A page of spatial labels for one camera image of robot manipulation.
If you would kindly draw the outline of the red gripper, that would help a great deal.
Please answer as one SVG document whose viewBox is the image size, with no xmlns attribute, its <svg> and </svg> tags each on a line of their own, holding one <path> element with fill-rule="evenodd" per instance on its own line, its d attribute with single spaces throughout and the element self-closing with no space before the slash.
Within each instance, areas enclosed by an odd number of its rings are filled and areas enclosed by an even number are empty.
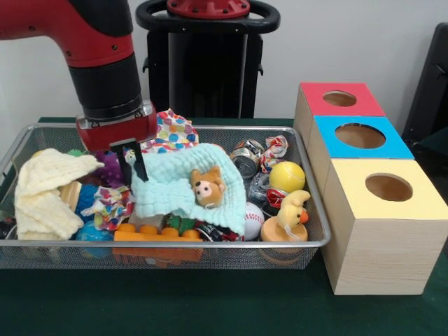
<svg viewBox="0 0 448 336">
<path fill-rule="evenodd" d="M 157 112 L 151 101 L 144 101 L 135 114 L 121 120 L 93 122 L 87 120 L 84 115 L 78 115 L 76 129 L 88 151 L 109 151 L 113 146 L 135 141 L 134 169 L 142 181 L 148 180 L 140 143 L 157 136 Z M 125 159 L 122 146 L 118 147 L 117 156 L 123 181 L 125 185 L 130 185 L 132 168 Z"/>
</svg>

